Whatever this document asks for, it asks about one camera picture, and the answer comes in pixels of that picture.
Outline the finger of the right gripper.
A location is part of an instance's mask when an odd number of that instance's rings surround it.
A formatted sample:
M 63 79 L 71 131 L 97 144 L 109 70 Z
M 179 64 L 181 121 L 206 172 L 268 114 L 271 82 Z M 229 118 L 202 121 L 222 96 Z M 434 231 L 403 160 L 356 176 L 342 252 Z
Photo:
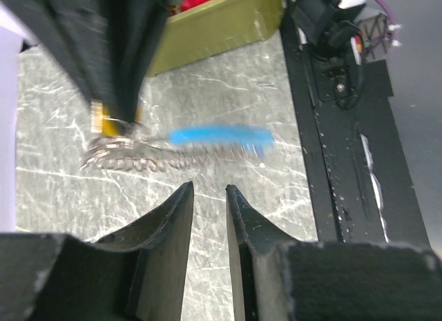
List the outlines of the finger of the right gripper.
M 1 0 L 50 51 L 86 101 L 114 106 L 102 0 Z
M 169 0 L 108 0 L 111 117 L 134 122 L 139 91 L 169 16 Z

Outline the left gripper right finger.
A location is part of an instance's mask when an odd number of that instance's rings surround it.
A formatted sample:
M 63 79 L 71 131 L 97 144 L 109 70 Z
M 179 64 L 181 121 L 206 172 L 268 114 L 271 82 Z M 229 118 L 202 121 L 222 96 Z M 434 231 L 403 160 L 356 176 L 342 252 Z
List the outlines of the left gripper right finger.
M 303 242 L 226 188 L 237 320 L 440 320 L 441 261 L 406 244 Z

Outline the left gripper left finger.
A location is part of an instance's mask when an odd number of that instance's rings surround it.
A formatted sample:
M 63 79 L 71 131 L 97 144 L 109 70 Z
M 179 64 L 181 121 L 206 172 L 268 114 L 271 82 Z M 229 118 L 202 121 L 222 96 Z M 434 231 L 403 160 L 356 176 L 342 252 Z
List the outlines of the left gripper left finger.
M 194 188 L 95 243 L 1 235 L 2 320 L 179 320 Z

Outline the metal keyring with small rings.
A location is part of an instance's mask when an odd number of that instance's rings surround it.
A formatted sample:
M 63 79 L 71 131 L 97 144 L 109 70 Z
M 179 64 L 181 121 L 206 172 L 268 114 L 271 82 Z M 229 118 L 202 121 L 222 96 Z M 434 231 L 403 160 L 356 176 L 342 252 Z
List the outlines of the metal keyring with small rings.
M 140 124 L 130 136 L 98 135 L 89 143 L 80 168 L 161 172 L 168 168 L 184 170 L 210 161 L 261 158 L 255 151 L 248 153 L 241 146 L 174 146 L 166 140 L 168 134 L 150 136 L 146 127 Z

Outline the light blue key handle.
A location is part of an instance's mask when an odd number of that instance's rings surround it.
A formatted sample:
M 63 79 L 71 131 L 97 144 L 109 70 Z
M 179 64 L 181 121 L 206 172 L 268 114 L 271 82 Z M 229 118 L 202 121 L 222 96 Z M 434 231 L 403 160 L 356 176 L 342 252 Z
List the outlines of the light blue key handle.
M 241 146 L 248 153 L 263 157 L 264 149 L 274 145 L 271 131 L 245 124 L 201 124 L 172 130 L 166 140 L 174 146 Z

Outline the yellow key tag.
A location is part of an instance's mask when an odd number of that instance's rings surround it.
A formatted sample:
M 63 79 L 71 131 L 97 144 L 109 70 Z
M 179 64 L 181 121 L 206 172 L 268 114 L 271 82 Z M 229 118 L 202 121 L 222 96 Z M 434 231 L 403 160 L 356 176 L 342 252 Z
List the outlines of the yellow key tag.
M 142 110 L 140 107 L 135 112 L 135 121 L 129 123 L 110 116 L 103 103 L 92 100 L 90 103 L 90 131 L 92 134 L 105 137 L 130 136 L 141 123 Z

